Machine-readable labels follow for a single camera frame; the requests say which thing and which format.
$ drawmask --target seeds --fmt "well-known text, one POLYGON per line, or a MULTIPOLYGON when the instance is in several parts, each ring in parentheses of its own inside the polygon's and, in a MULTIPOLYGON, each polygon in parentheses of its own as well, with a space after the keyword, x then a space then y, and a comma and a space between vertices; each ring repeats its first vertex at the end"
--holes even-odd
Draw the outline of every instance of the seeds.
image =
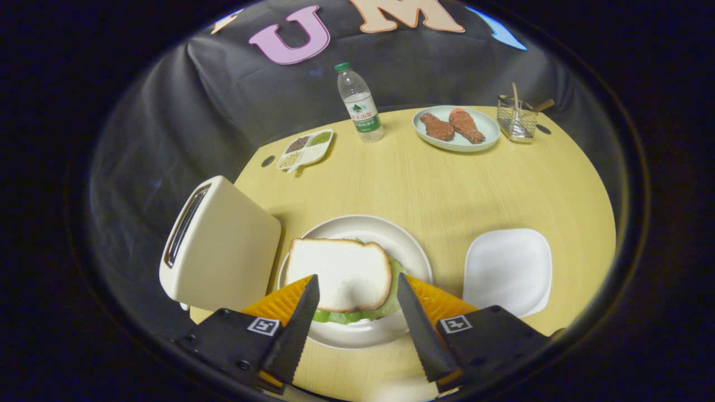
POLYGON ((290 165, 293 165, 294 163, 296 163, 296 161, 298 161, 298 157, 300 157, 300 152, 290 154, 286 156, 282 161, 280 161, 280 165, 278 165, 278 167, 289 167, 290 165))
POLYGON ((317 144, 322 144, 323 142, 326 142, 330 139, 330 132, 329 131, 324 131, 321 132, 320 134, 316 135, 313 137, 313 139, 310 140, 310 144, 308 147, 312 147, 313 145, 317 144))
POLYGON ((293 151, 298 151, 300 148, 303 148, 303 145, 308 142, 308 136, 306 135, 305 137, 301 137, 299 139, 296 139, 293 141, 293 143, 286 149, 286 153, 288 152, 293 152, 293 151))

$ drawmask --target green bottle cap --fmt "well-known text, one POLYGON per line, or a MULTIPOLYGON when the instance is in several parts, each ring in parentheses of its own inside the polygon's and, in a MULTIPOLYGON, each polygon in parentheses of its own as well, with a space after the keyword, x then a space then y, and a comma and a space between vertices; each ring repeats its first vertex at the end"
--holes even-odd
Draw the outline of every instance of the green bottle cap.
POLYGON ((341 64, 338 64, 337 66, 335 66, 336 72, 343 72, 343 71, 349 70, 349 69, 350 69, 350 63, 341 63, 341 64))

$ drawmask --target plastic bottle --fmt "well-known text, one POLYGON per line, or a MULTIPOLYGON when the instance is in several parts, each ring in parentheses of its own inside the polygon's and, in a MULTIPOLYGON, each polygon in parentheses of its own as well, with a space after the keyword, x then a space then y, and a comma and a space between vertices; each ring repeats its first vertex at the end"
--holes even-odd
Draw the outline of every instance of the plastic bottle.
POLYGON ((345 103, 357 133, 364 142, 379 141, 385 135, 378 108, 365 80, 352 70, 350 63, 335 66, 337 90, 345 103))

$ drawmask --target bread slice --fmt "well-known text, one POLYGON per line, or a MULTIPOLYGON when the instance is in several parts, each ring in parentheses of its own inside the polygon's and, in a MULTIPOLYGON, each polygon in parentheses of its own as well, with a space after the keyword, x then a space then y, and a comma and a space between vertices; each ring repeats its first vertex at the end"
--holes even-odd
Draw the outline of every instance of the bread slice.
POLYGON ((318 310, 333 313, 375 310, 390 294, 393 280, 390 259, 377 243, 294 239, 289 253, 285 284, 317 274, 318 310))

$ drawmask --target yellow table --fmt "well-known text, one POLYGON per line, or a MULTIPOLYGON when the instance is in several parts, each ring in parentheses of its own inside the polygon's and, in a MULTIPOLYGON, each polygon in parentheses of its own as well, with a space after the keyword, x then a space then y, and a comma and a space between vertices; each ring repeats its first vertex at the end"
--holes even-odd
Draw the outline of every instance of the yellow table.
MULTIPOLYGON (((472 107, 496 119, 495 107, 472 107)), ((361 142, 350 120, 311 129, 335 130, 325 159, 295 174, 279 171, 279 157, 300 135, 258 149, 235 185, 281 222, 268 291, 290 240, 341 215, 366 214, 403 227, 423 246, 434 284, 461 296, 464 260, 477 236, 528 227, 546 237, 552 252, 551 296, 544 310, 523 320, 544 335, 566 327, 603 282, 616 249, 616 227, 603 186, 576 143, 544 114, 532 144, 501 135, 473 154, 438 149, 412 127, 419 109, 380 114, 385 138, 361 142)), ((197 323, 210 312, 191 309, 197 323)), ((418 378, 423 398, 437 395, 426 379, 409 335, 377 348, 338 350, 307 340, 294 384, 351 401, 379 383, 418 378)))

